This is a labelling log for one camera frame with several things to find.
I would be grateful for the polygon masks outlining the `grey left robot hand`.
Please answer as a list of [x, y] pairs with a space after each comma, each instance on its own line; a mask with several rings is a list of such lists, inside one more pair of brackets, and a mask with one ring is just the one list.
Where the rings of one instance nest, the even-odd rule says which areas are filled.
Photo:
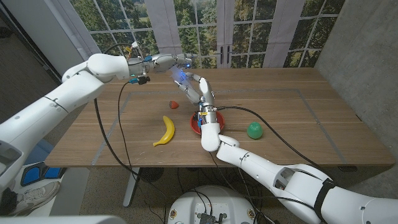
[[156, 54], [149, 61], [149, 73], [164, 73], [176, 66], [177, 68], [190, 67], [198, 57], [197, 54]]

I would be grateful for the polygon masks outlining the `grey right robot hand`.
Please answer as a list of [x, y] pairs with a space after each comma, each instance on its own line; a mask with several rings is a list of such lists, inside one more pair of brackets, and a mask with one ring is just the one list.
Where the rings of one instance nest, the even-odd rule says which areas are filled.
[[[201, 93], [194, 90], [190, 83], [191, 80], [198, 82]], [[214, 92], [206, 78], [194, 73], [181, 71], [174, 82], [186, 94], [193, 105], [199, 106], [200, 113], [205, 113], [203, 115], [205, 124], [217, 122]]]

